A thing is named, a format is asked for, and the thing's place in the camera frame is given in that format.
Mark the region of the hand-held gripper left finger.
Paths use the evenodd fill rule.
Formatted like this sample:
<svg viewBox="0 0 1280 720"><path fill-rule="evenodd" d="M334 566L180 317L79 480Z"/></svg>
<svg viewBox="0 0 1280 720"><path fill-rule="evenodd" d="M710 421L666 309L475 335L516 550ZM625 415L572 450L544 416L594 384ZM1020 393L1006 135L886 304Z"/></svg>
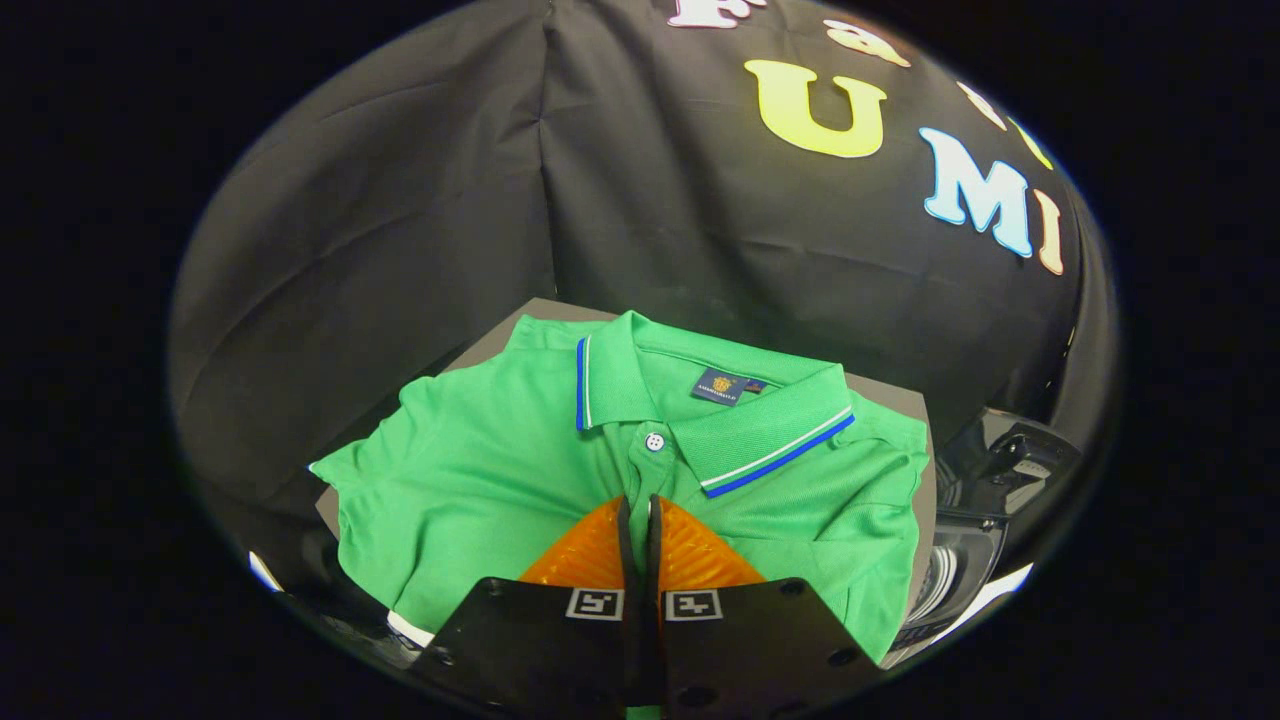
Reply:
<svg viewBox="0 0 1280 720"><path fill-rule="evenodd" d="M623 716L641 676L630 502L591 510L520 577L484 577L413 662L477 716Z"/></svg>

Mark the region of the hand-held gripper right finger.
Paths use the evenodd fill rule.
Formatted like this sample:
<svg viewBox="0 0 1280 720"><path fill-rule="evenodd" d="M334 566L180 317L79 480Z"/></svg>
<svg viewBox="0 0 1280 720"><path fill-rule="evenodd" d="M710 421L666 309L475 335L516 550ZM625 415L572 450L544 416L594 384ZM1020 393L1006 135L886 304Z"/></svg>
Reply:
<svg viewBox="0 0 1280 720"><path fill-rule="evenodd" d="M645 662L664 716L812 716L884 679L808 579L765 579L659 496L645 579Z"/></svg>

